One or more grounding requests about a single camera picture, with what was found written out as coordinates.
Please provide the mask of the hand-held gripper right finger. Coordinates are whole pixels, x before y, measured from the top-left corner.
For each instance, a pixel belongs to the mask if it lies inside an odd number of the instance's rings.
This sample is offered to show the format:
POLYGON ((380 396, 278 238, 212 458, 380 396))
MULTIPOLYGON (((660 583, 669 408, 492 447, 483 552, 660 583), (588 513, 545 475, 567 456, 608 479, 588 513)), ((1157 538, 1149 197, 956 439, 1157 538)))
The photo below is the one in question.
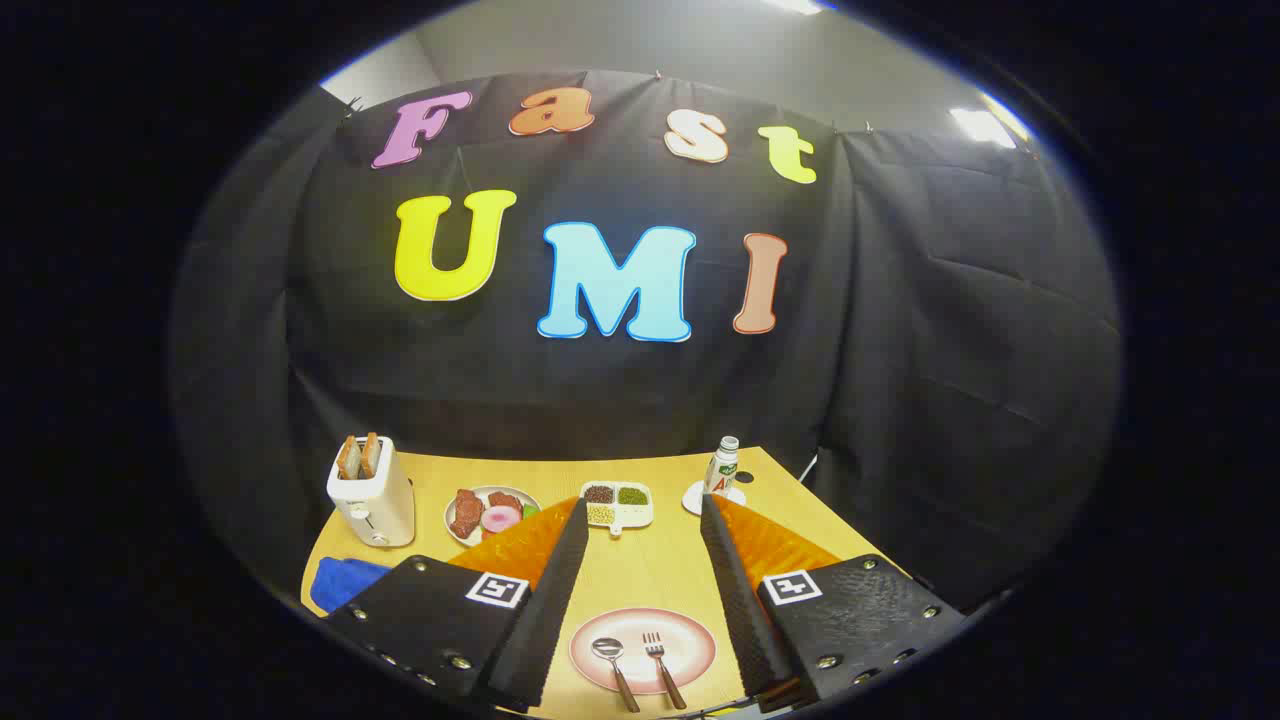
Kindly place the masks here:
POLYGON ((837 559, 722 496, 703 496, 700 533, 742 687, 764 712, 851 700, 968 628, 888 559, 837 559))

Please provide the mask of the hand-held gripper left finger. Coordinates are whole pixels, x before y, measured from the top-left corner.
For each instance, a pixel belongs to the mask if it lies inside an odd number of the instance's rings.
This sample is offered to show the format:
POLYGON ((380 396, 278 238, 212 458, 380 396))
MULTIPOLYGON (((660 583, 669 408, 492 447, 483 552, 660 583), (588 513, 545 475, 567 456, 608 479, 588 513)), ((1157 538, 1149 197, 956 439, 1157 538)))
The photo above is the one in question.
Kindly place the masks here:
POLYGON ((451 561, 413 555, 323 625, 424 694, 476 714, 541 703, 588 547, 570 497, 451 561))

